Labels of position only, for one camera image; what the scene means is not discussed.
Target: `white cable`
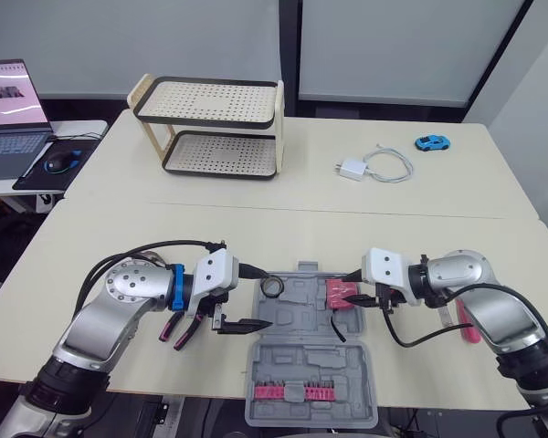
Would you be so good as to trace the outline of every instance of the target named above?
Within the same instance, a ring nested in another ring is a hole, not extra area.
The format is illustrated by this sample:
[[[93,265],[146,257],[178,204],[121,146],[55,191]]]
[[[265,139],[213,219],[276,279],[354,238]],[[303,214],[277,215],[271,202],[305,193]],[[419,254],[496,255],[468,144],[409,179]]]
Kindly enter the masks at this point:
[[[407,159],[407,157],[405,157],[403,154],[398,152],[396,149],[385,148],[380,143],[377,143],[376,147],[379,148],[377,151],[369,152],[363,158],[363,161],[367,165],[367,167],[365,168],[366,174],[370,175],[372,178],[374,178],[375,180],[381,183],[400,183],[402,181],[409,180],[410,178],[412,178],[412,176],[414,175],[414,166],[412,165],[412,162]],[[406,167],[406,175],[388,177],[388,176],[382,176],[379,173],[372,171],[369,168],[369,165],[367,164],[367,162],[369,162],[369,160],[373,158],[375,155],[378,155],[380,153],[387,153],[399,159],[402,162],[402,164],[404,164],[404,167]]]

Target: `laptop keyboard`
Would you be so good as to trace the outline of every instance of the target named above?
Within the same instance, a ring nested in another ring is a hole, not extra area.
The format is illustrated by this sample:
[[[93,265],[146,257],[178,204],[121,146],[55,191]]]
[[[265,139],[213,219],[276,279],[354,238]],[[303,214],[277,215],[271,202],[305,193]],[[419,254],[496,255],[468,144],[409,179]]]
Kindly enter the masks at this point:
[[[45,134],[0,135],[0,155],[30,153],[45,138]]]

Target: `tool case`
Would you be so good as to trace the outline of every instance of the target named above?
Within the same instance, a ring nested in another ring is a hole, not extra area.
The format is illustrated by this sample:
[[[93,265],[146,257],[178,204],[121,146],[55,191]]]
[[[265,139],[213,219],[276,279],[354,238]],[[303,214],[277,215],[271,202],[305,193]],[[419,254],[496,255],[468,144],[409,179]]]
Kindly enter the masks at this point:
[[[146,74],[128,104],[167,172],[253,179],[280,172],[282,81]]]
[[[368,429],[377,425],[372,362],[357,340],[364,316],[357,307],[332,313],[326,280],[342,274],[299,262],[296,272],[275,272],[278,298],[257,283],[253,318],[272,322],[250,349],[246,422],[255,427]],[[332,329],[345,336],[342,343]]]

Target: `laptop screen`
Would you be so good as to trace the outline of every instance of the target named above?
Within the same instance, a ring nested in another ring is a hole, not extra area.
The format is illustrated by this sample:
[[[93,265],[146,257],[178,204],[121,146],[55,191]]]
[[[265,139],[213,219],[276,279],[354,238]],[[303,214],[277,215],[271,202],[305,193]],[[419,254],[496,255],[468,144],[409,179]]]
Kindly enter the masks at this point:
[[[38,101],[22,59],[0,61],[0,129],[46,127],[47,117]]]

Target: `mouse pad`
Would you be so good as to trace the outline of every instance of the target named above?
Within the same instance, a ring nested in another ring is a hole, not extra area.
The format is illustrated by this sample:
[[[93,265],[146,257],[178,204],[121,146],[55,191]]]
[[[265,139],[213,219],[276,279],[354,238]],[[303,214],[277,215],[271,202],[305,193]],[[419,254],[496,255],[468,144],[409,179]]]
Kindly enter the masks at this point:
[[[67,190],[99,143],[99,140],[91,139],[55,141],[30,172],[18,178],[12,188],[14,190]],[[54,152],[66,151],[81,151],[78,165],[63,173],[47,173],[45,171],[47,157]]]

